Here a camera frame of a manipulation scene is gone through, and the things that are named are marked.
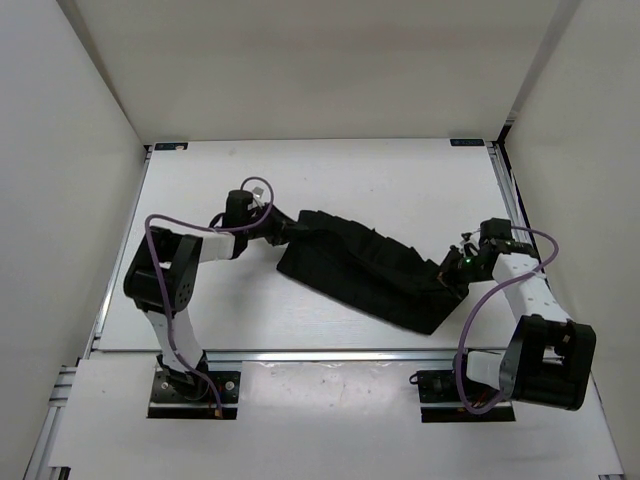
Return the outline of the black skirt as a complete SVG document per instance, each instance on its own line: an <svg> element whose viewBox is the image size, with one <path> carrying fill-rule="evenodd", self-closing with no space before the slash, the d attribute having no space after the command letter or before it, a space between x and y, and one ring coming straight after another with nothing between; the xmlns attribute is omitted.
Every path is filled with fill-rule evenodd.
<svg viewBox="0 0 640 480"><path fill-rule="evenodd" d="M431 335L462 303L437 280L439 265L360 223L302 210L310 234L288 244L277 270L348 307Z"/></svg>

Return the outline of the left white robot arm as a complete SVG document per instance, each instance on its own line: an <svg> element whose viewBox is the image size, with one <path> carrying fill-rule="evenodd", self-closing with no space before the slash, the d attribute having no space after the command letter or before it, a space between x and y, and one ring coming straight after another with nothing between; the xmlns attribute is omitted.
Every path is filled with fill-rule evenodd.
<svg viewBox="0 0 640 480"><path fill-rule="evenodd" d="M198 267L238 258L251 240L285 245L307 228L262 201L256 189L243 188L228 194L225 210L209 226L196 227L197 235L151 224L163 218L153 214L145 220L144 237L125 275L124 294L152 325L165 381L186 399L198 401L219 392L188 313Z"/></svg>

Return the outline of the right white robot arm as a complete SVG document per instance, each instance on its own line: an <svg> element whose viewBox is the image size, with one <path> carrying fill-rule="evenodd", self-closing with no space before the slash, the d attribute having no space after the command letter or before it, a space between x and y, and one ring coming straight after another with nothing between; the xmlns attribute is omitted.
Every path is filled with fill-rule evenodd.
<svg viewBox="0 0 640 480"><path fill-rule="evenodd" d="M517 241L516 227L507 219L491 218L467 232L460 247L452 247L438 279L456 292L472 283L491 281L493 287L474 305L463 325L449 387L472 415L484 415L503 401L577 411L586 395L596 333L574 321L551 292L545 268L556 258L554 249L541 259L533 245ZM469 350L465 343L480 309L502 293L516 321L501 353Z"/></svg>

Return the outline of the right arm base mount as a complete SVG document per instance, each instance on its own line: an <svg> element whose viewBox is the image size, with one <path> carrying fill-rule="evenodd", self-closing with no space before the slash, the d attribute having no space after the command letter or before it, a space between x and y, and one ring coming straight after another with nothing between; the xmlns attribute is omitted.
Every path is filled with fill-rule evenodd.
<svg viewBox="0 0 640 480"><path fill-rule="evenodd" d="M418 389L423 424L509 423L516 420L510 403L493 407L488 413L475 415L462 405L450 370L418 370L409 377Z"/></svg>

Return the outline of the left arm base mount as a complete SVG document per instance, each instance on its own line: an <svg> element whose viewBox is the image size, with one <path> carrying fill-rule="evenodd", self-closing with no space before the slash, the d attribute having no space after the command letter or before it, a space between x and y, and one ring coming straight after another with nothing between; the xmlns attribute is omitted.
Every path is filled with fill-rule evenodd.
<svg viewBox="0 0 640 480"><path fill-rule="evenodd" d="M149 419L235 420L241 386L238 370L211 369L204 358L196 367L208 376L205 381L192 372L167 367L156 356L147 417Z"/></svg>

